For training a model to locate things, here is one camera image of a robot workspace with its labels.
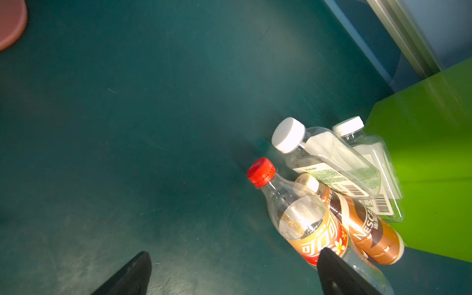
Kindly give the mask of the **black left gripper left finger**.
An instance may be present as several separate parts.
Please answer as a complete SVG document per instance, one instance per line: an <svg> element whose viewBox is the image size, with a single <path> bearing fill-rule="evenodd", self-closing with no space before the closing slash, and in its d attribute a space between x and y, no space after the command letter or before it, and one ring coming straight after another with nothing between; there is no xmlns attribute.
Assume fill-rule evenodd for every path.
<svg viewBox="0 0 472 295"><path fill-rule="evenodd" d="M151 257L147 251L141 251L92 295L145 295L151 273Z"/></svg>

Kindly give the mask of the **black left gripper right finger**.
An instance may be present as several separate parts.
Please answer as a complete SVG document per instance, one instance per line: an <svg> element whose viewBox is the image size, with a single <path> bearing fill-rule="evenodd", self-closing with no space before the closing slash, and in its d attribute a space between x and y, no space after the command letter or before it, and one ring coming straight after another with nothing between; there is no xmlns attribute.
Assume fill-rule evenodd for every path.
<svg viewBox="0 0 472 295"><path fill-rule="evenodd" d="M381 295L329 248L320 252L317 269L324 295Z"/></svg>

